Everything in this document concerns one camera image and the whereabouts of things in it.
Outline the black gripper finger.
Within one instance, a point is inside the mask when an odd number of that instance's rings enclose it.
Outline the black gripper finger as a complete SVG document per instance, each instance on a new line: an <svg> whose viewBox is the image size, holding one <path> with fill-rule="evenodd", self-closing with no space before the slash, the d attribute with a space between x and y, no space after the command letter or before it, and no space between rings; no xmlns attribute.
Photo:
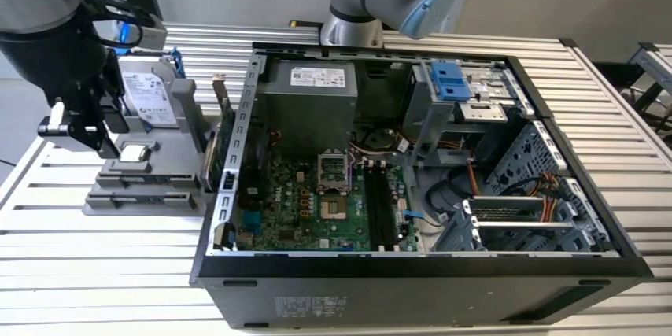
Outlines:
<svg viewBox="0 0 672 336"><path fill-rule="evenodd" d="M37 126L37 135L67 150L91 150L100 158L113 159L120 150L111 139L113 132L103 112L104 83L103 77L97 77L75 89L72 98L55 98L51 114Z"/></svg>
<svg viewBox="0 0 672 336"><path fill-rule="evenodd" d="M104 91L107 93L103 101L103 112L107 126L116 134L125 134L129 131L124 116L124 95L125 88L121 71L117 63L116 52L107 51L105 64L103 66Z"/></svg>

